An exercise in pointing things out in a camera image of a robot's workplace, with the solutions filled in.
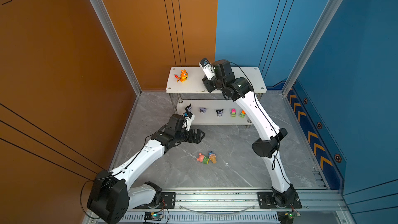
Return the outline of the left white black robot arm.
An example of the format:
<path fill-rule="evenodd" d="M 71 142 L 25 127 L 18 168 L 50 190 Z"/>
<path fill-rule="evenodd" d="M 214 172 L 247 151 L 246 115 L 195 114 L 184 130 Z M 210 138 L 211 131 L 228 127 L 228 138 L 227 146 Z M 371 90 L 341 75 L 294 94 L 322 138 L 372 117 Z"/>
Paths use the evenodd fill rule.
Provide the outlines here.
<path fill-rule="evenodd" d="M 99 172 L 93 181 L 87 208 L 107 224 L 116 224 L 132 208 L 160 206 L 162 189 L 158 185 L 150 181 L 140 187 L 132 185 L 171 148 L 184 142 L 199 144 L 202 141 L 205 133 L 191 128 L 194 119 L 191 112 L 172 115 L 167 124 L 145 138 L 145 144 L 138 153 L 110 172 Z"/>

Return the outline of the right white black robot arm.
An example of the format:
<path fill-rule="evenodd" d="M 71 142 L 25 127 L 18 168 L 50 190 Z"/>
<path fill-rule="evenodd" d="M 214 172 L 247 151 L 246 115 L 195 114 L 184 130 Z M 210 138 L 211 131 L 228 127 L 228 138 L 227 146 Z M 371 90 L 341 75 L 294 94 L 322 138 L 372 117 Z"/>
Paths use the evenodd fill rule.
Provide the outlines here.
<path fill-rule="evenodd" d="M 253 151 L 264 160 L 271 177 L 273 201 L 278 208 L 301 208 L 301 200 L 288 179 L 280 160 L 280 142 L 288 134 L 280 128 L 260 104 L 247 76 L 236 78 L 228 60 L 210 63 L 206 58 L 199 63 L 205 76 L 202 82 L 208 92 L 219 90 L 246 113 L 256 128 L 259 138 L 252 144 Z"/>

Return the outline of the pink green block toy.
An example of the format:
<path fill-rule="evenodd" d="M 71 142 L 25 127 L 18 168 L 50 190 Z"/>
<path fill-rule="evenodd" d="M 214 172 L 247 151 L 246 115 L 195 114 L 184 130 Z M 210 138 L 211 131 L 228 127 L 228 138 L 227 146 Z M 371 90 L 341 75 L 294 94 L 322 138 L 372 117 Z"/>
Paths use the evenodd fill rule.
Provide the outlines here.
<path fill-rule="evenodd" d="M 230 115 L 231 117 L 236 117 L 236 109 L 231 109 Z"/>

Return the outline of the orange fox toy figure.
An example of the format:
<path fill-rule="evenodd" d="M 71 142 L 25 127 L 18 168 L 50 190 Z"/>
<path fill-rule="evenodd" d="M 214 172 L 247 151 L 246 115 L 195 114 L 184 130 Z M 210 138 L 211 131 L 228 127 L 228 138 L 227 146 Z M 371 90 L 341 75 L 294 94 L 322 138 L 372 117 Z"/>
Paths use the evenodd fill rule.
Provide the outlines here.
<path fill-rule="evenodd" d="M 180 70 L 180 75 L 175 74 L 174 76 L 177 79 L 178 83 L 186 82 L 188 77 L 189 77 L 188 72 L 186 71 L 186 69 L 181 69 Z"/>

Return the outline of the green orange toy car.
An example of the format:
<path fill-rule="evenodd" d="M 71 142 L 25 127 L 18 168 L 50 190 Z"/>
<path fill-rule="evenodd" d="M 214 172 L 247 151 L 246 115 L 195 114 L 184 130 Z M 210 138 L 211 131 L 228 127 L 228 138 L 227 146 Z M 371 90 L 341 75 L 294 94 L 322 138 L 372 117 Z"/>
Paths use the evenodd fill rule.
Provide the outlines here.
<path fill-rule="evenodd" d="M 242 110 L 239 114 L 240 118 L 245 118 L 246 117 L 246 112 L 244 110 Z"/>

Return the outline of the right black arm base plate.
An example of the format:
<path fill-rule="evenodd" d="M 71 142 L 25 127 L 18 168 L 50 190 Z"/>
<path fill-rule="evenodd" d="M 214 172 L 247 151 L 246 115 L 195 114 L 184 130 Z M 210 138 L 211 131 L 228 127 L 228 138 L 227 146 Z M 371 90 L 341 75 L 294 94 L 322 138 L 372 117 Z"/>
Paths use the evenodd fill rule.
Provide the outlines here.
<path fill-rule="evenodd" d="M 258 192 L 258 203 L 261 209 L 295 208 L 301 209 L 302 203 L 297 192 L 293 194 L 275 194 L 273 192 Z"/>

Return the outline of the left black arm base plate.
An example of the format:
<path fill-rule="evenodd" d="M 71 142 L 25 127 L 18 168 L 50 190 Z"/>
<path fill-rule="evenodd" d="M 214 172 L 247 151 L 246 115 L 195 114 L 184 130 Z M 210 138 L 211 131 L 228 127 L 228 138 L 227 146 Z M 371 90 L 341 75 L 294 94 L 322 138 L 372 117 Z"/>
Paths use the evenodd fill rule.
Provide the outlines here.
<path fill-rule="evenodd" d="M 174 209 L 176 202 L 176 192 L 161 192 L 155 194 L 154 199 L 149 204 L 142 204 L 135 209 L 161 209 L 164 206 L 167 209 Z"/>

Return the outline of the ice cream cone toy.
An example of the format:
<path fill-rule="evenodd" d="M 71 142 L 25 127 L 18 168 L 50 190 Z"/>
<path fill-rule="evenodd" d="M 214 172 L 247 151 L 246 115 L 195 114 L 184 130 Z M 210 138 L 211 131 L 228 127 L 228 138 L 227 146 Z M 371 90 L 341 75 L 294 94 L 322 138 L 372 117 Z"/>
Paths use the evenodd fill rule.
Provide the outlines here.
<path fill-rule="evenodd" d="M 208 157 L 213 164 L 217 163 L 216 154 L 213 151 L 209 152 Z"/>

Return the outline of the grey purple kuromi toy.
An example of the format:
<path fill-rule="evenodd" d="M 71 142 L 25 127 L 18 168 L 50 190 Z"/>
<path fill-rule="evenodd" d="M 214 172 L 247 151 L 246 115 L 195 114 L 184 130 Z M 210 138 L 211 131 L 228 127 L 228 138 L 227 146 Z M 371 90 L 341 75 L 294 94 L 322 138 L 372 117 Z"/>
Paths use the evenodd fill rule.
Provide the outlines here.
<path fill-rule="evenodd" d="M 224 109 L 216 109 L 217 117 L 222 117 L 223 116 L 223 111 L 224 111 Z"/>

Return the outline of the black white kuromi toy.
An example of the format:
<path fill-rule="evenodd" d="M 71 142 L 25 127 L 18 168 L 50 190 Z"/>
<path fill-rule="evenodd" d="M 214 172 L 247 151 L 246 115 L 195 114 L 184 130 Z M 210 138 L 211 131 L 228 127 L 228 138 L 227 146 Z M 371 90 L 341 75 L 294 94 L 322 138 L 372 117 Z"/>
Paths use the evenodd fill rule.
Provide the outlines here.
<path fill-rule="evenodd" d="M 185 112 L 192 112 L 192 105 L 191 104 L 189 104 L 187 107 L 185 107 L 184 108 L 185 109 Z"/>

